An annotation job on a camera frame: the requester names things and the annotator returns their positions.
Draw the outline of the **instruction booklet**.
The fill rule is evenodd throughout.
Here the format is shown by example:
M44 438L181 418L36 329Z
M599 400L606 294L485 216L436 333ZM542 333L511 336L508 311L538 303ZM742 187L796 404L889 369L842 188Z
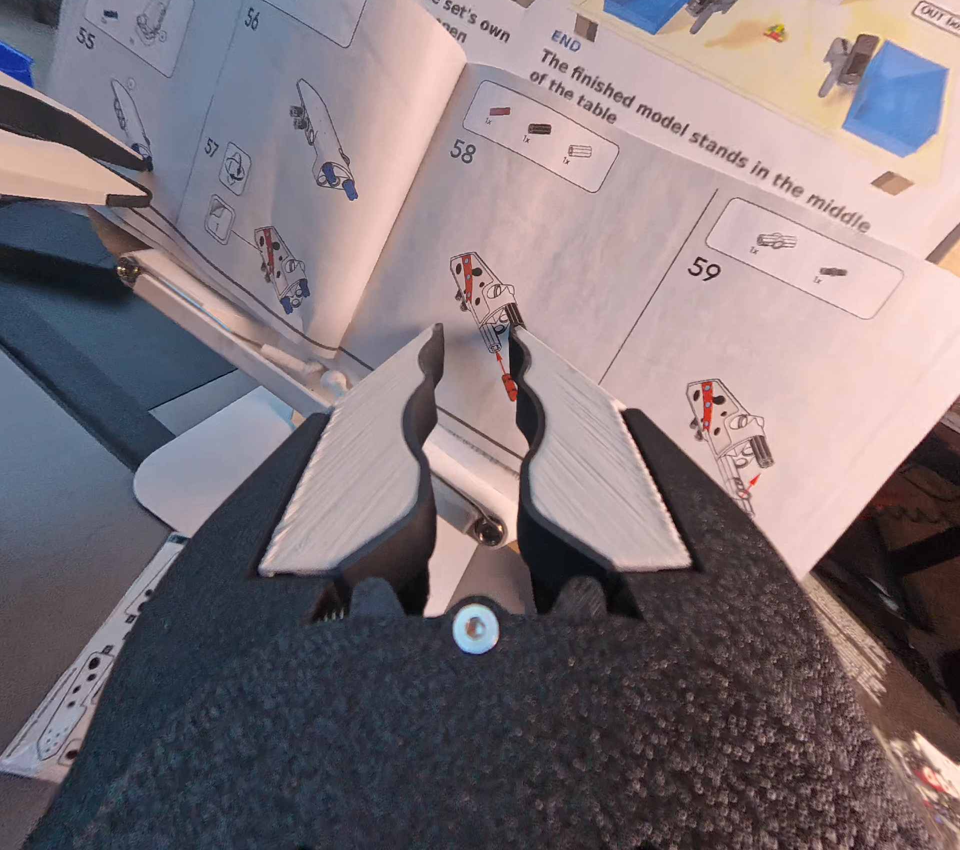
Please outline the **instruction booklet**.
M57 42L52 94L152 161L105 216L351 378L441 322L438 406L504 464L523 323L802 575L958 395L957 277L471 61L417 0L64 0Z

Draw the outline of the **white sticker sheet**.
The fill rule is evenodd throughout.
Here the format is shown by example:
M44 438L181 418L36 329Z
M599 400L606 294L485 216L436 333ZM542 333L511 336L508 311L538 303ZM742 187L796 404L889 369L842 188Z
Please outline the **white sticker sheet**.
M189 537L171 533L74 663L4 750L1 772L61 784L75 763L116 659Z

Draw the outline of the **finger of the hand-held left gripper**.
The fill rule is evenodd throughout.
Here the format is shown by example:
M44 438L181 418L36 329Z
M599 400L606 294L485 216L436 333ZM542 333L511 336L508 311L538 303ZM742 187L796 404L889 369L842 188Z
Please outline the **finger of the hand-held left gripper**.
M146 207L152 193L73 148L41 140L1 141L1 195L109 207Z
M153 170L150 156L143 156L82 115L6 73L1 74L1 128L64 145L86 157L128 170Z

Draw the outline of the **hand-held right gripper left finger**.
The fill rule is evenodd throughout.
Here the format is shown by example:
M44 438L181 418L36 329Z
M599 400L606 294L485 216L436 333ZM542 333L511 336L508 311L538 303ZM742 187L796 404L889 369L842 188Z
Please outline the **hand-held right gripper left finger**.
M438 422L441 324L335 406L262 557L262 577L424 577L437 513L425 443Z

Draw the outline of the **grey desk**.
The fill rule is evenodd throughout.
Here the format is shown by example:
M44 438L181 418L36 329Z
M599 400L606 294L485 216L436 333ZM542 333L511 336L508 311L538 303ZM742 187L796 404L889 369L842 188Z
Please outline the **grey desk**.
M146 420L175 436L254 390L241 371L174 397L149 396ZM166 526L134 497L133 472L92 436L50 392L2 355L2 752L104 616L154 557ZM519 556L474 556L453 531L440 537L441 568L457 585L450 596L479 592L532 609ZM885 703L875 714L884 738L923 734L958 763L958 726L894 664L875 665ZM57 785L2 773L2 848L19 848Z

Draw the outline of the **illustrated task instruction sheet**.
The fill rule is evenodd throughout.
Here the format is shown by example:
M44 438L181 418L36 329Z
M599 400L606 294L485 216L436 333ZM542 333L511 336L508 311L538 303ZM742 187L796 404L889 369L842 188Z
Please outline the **illustrated task instruction sheet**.
M471 61L939 261L959 0L417 0Z

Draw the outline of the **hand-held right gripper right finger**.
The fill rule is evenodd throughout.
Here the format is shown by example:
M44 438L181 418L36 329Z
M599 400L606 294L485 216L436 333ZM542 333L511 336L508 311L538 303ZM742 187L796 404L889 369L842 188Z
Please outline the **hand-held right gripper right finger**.
M519 544L535 572L688 569L626 407L523 327L510 330L521 465Z

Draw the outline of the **white book stand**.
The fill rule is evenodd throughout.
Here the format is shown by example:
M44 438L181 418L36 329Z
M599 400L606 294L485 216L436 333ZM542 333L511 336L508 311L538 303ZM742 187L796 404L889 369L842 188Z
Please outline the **white book stand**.
M215 291L170 253L166 235L138 211L106 212L98 235L136 271L134 292L251 377L258 389L211 424L188 425L171 451L154 452L134 480L138 501L183 535L213 511L266 460L300 417L328 412L355 382L330 365L302 360L289 341ZM489 546L511 546L518 534L519 465L504 464L438 406L425 448L438 484L438 512Z

